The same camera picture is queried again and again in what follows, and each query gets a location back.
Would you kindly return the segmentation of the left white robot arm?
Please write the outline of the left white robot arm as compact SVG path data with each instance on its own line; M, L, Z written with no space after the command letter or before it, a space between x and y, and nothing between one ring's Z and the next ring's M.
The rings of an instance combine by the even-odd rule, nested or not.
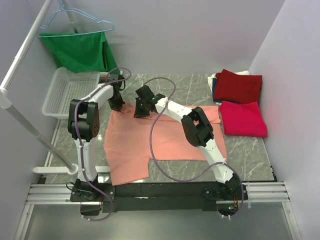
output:
M95 141L100 131L99 108L108 102L111 110L119 112L125 104L120 93L125 87L125 78L113 73L101 79L89 95L70 102L67 129L74 139L78 161L72 194L88 201L94 201L100 195L94 156Z

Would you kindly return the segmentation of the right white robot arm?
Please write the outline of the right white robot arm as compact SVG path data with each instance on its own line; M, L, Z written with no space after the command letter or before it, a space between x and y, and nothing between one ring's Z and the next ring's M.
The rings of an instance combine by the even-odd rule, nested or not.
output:
M245 200L245 191L241 178L238 173L226 163L225 158L219 151L214 138L213 127L201 107L185 107L169 100L168 97L165 97L162 94L158 94L151 98L138 96L135 100L135 118L147 117L150 115L150 112L157 113L157 117L150 127L149 148L152 159L162 174L175 182L187 183L198 179L209 169L213 168L216 181L222 184L219 187L221 197L230 200L237 194L237 189L240 189L240 199L242 201ZM161 115L166 115L181 123L188 143L193 147L198 148L205 156L209 166L199 175L191 179L177 179L168 175L160 167L153 150L153 130Z

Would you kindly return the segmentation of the salmon pink t shirt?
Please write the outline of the salmon pink t shirt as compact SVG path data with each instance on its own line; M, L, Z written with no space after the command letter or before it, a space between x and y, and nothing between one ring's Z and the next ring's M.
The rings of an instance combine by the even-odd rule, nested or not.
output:
M149 177L149 134L157 114L134 118L134 112L135 105L129 102L120 112L113 110L105 132L103 147L114 186ZM182 124L166 115L155 124L152 146L156 159L161 161L206 159L188 143Z

